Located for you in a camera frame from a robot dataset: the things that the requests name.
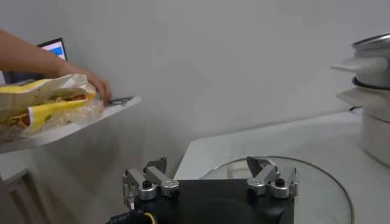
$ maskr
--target yellow packaging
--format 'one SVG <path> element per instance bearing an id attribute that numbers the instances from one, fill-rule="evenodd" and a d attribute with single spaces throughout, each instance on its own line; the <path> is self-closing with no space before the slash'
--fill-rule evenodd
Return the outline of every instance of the yellow packaging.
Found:
<path id="1" fill-rule="evenodd" d="M 82 94 L 86 99 L 48 101 L 57 96 Z M 96 90 L 85 75 L 71 74 L 57 79 L 43 79 L 23 86 L 0 87 L 0 122 L 10 124 L 10 118 L 28 111 L 27 133 L 39 130 L 57 112 L 84 106 L 95 98 Z"/>

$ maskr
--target clear plastic wrap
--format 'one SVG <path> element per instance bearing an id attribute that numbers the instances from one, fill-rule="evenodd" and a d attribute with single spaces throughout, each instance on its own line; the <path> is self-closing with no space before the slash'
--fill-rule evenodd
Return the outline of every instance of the clear plastic wrap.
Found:
<path id="1" fill-rule="evenodd" d="M 63 110 L 54 113 L 38 132 L 43 132 L 55 127 L 61 127 L 68 123 L 87 124 L 98 119 L 103 112 L 104 106 L 101 100 L 89 100 L 84 106 Z"/>
<path id="2" fill-rule="evenodd" d="M 70 123 L 88 124 L 100 118 L 104 110 L 103 101 L 89 100 L 84 106 L 63 110 L 54 113 L 47 119 L 44 125 L 33 133 L 21 127 L 9 127 L 0 125 L 0 142 L 15 141 L 26 138 L 32 134 L 39 134 L 53 128 L 61 127 Z"/>

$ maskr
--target black screw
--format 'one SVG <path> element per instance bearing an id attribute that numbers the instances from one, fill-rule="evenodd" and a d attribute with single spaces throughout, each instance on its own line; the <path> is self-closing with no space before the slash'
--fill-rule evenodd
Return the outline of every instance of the black screw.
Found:
<path id="1" fill-rule="evenodd" d="M 283 187 L 285 184 L 286 184 L 286 182 L 282 178 L 279 178 L 279 179 L 275 180 L 275 185 L 277 187 Z"/>
<path id="2" fill-rule="evenodd" d="M 171 197 L 173 199 L 178 199 L 180 197 L 180 190 L 174 189 L 173 191 L 171 191 Z"/>
<path id="3" fill-rule="evenodd" d="M 142 188 L 143 189 L 149 189 L 152 187 L 152 182 L 150 180 L 144 180 L 142 182 Z"/>
<path id="4" fill-rule="evenodd" d="M 249 198 L 251 198 L 251 199 L 254 199 L 254 198 L 256 198 L 256 196 L 257 196 L 255 189 L 253 189 L 253 188 L 251 188 L 251 187 L 248 188 L 246 194 L 247 194 L 247 196 L 248 196 Z"/>

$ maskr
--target pot lid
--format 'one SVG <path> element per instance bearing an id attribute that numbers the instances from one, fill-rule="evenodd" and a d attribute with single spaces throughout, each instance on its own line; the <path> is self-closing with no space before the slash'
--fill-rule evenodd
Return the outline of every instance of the pot lid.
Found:
<path id="1" fill-rule="evenodd" d="M 363 39 L 352 44 L 357 51 L 390 47 L 390 33 Z"/>

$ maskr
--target computer monitor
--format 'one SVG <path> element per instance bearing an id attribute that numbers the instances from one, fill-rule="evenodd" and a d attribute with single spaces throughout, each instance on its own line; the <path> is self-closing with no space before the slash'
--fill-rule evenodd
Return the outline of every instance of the computer monitor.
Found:
<path id="1" fill-rule="evenodd" d="M 58 57 L 67 60 L 63 39 L 58 38 L 38 45 L 47 51 L 55 53 Z"/>
<path id="2" fill-rule="evenodd" d="M 63 44 L 62 38 L 41 43 L 38 45 L 38 47 L 50 51 L 64 60 L 68 59 L 66 56 L 65 45 Z M 4 81 L 6 84 L 18 83 L 25 80 L 40 80 L 44 78 L 43 74 L 27 72 L 3 71 L 2 74 L 4 76 Z"/>

